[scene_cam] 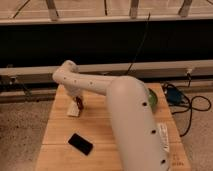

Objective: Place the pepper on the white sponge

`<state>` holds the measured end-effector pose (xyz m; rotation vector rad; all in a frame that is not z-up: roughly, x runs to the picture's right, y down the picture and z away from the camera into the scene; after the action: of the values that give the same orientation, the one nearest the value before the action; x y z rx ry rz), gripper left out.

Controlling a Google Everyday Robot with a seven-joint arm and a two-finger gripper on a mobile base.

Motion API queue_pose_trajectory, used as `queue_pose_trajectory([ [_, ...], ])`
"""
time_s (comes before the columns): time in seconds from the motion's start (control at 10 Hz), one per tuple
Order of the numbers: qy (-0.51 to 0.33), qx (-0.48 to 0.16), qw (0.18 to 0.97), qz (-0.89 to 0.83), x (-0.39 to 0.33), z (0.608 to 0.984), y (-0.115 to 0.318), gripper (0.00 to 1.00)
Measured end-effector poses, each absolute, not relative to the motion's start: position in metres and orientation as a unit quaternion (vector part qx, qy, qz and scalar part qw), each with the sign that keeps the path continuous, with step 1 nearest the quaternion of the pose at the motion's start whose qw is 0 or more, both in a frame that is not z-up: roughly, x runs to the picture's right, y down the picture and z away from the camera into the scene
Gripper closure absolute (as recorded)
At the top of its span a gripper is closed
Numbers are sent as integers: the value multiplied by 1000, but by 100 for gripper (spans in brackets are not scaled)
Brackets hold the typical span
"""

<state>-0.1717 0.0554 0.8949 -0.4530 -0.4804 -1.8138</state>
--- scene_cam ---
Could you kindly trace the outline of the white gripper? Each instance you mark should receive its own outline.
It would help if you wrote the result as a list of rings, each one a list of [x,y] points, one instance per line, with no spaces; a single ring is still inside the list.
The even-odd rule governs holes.
[[[82,90],[76,87],[67,87],[66,90],[69,96],[76,98],[77,106],[79,110],[82,110],[84,108],[83,100],[81,99],[83,98]]]

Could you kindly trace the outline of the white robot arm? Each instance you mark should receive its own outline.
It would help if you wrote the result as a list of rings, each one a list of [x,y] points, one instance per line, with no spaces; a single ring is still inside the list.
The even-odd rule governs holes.
[[[58,67],[52,78],[70,96],[78,97],[82,90],[106,96],[123,171],[170,171],[144,82],[132,76],[80,74],[70,60]]]

